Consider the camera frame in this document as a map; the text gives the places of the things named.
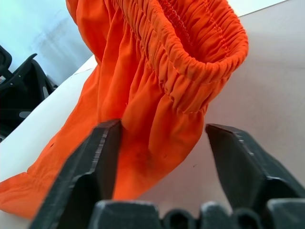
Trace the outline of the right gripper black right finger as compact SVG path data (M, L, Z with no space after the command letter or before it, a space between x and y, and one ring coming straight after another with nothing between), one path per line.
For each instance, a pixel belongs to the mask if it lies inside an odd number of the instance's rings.
M205 131L233 209L263 211L271 199L304 198L304 187L247 132L217 124L207 124Z

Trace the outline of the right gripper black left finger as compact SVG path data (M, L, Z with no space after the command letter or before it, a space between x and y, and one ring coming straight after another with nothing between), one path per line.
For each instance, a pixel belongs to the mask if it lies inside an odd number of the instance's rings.
M122 123L97 125L69 156L32 221L32 229L87 229L95 204L113 197Z

